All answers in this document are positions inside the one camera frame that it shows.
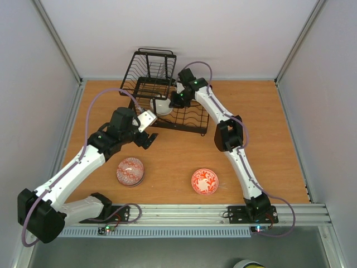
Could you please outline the plain white bowl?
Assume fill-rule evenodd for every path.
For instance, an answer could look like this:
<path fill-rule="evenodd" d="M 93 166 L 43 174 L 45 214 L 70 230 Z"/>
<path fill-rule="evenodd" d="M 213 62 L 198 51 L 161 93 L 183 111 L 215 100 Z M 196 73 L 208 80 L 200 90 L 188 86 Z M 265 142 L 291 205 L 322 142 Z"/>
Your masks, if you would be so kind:
<path fill-rule="evenodd" d="M 170 107 L 170 100 L 150 99 L 150 110 L 159 116 L 166 116 L 173 111 Z"/>

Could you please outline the red diamond pattern bowl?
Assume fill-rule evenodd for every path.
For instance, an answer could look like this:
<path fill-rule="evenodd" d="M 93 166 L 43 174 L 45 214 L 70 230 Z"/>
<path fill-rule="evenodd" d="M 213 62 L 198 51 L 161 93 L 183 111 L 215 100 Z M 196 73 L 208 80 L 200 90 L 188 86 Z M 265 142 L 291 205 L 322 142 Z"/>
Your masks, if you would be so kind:
<path fill-rule="evenodd" d="M 129 157 L 119 163 L 116 174 L 119 183 L 134 187 L 144 179 L 144 165 L 138 158 Z"/>

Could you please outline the black wire dish rack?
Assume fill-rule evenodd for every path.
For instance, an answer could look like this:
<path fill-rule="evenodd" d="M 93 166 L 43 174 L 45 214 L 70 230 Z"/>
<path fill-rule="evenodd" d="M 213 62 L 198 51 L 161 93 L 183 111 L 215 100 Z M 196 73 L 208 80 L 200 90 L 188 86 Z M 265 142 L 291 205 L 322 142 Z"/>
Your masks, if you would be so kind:
<path fill-rule="evenodd" d="M 171 50 L 139 48 L 134 52 L 121 88 L 143 108 L 157 116 L 154 127 L 199 133 L 208 130 L 209 115 L 196 101 L 189 107 L 170 107 L 170 93 L 176 90 L 173 78 L 177 56 Z"/>

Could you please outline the red floral pattern bowl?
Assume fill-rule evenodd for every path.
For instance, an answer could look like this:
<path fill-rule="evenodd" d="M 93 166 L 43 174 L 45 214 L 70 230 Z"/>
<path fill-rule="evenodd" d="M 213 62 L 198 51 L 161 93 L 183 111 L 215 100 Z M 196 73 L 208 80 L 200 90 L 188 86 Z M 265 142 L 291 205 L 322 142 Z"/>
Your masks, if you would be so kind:
<path fill-rule="evenodd" d="M 191 177 L 191 186 L 198 194 L 212 195 L 218 189 L 219 179 L 212 170 L 202 168 L 193 173 Z"/>

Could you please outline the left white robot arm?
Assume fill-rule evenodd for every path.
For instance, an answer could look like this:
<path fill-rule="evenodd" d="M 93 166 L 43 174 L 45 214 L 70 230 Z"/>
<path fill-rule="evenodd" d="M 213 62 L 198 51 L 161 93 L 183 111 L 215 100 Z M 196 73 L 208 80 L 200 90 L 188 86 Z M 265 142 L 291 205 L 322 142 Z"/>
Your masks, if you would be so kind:
<path fill-rule="evenodd" d="M 116 212 L 112 208 L 112 201 L 100 193 L 93 193 L 77 202 L 67 203 L 66 200 L 123 145 L 133 142 L 138 147 L 149 148 L 157 135 L 149 135 L 145 129 L 156 119 L 150 110 L 136 115 L 129 108 L 117 108 L 110 121 L 91 134 L 78 154 L 55 176 L 33 191 L 21 191 L 17 197 L 17 215 L 23 227 L 23 245 L 34 245 L 26 242 L 27 232 L 32 233 L 38 241 L 49 243 L 66 226 L 82 221 L 109 221 Z"/>

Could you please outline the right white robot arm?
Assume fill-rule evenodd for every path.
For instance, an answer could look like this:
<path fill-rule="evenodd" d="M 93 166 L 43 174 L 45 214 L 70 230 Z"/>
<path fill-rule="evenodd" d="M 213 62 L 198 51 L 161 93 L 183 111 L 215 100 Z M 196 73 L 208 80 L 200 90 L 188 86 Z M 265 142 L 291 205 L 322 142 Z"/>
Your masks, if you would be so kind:
<path fill-rule="evenodd" d="M 171 93 L 170 106 L 188 108 L 198 102 L 216 123 L 214 143 L 231 162 L 243 191 L 245 214 L 253 223 L 265 217 L 271 202 L 254 176 L 243 146 L 245 125 L 240 116 L 229 112 L 204 78 L 196 78 L 189 68 L 178 74 L 177 89 Z"/>

